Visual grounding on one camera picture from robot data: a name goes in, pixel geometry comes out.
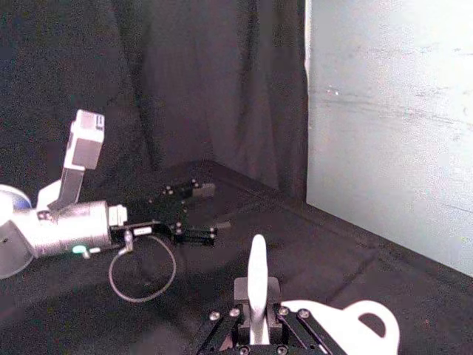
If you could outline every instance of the bolt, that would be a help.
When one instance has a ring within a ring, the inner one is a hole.
[[[278,310],[278,314],[280,316],[287,316],[289,314],[289,308],[287,307],[281,307],[279,310]]]
[[[299,317],[301,318],[308,318],[310,317],[310,312],[307,309],[301,309],[299,310]]]
[[[220,313],[219,312],[211,312],[210,316],[208,317],[210,320],[218,320],[220,318]]]
[[[238,317],[239,316],[239,309],[238,308],[233,308],[230,311],[230,317]]]
[[[248,355],[250,353],[250,348],[248,346],[242,346],[239,349],[239,355]]]
[[[276,349],[276,353],[278,355],[286,355],[287,354],[287,347],[285,345],[278,346],[278,348]]]

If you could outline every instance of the white plastic handle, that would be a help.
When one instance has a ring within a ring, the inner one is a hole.
[[[384,307],[380,303],[364,300],[349,305],[343,311],[347,312],[356,319],[359,319],[365,314],[374,314],[379,319],[381,319],[381,321],[384,323],[384,327],[386,328],[386,331],[384,332],[384,337],[382,337],[382,339],[385,342],[388,342],[390,346],[392,346],[392,348],[396,350],[397,353],[400,336],[399,324],[396,318],[394,317],[394,314],[392,314],[392,312],[388,308]]]

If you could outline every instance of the white wall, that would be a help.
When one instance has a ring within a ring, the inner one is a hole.
[[[311,7],[308,203],[473,276],[473,1]]]

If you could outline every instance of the black tablecloth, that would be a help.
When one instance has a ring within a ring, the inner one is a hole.
[[[189,206],[191,221],[229,220],[231,228],[213,248],[172,246],[178,271],[163,296],[145,304],[122,301],[108,282],[112,251],[91,260],[34,260],[0,280],[0,354],[180,354],[210,311],[232,303],[234,279],[246,276],[257,233],[266,238],[270,275],[279,279],[284,300],[338,308],[375,300],[398,319],[400,354],[473,354],[471,278],[215,163],[124,175],[85,198],[116,203],[189,178],[217,185],[215,197]],[[171,263],[146,243],[144,267],[162,285]],[[124,260],[116,273],[120,287],[135,292],[142,280],[132,265]]]

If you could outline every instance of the black curtain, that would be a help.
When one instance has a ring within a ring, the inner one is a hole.
[[[57,179],[84,108],[106,116],[85,198],[117,175],[207,159],[305,199],[303,1],[2,7],[2,183],[35,197]]]

